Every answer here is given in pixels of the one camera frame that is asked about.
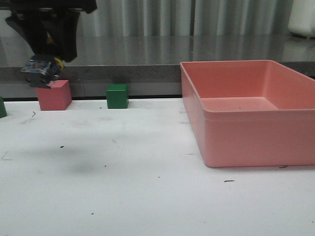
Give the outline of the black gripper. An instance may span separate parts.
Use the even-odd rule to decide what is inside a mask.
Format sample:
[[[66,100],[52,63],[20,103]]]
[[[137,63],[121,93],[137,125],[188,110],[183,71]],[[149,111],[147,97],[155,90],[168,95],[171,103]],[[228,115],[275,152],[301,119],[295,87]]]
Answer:
[[[88,14],[97,9],[95,0],[1,0],[1,10],[12,10],[5,22],[28,43],[36,55],[54,55],[71,62],[77,57],[76,33],[80,13],[53,13],[41,9],[77,9]]]

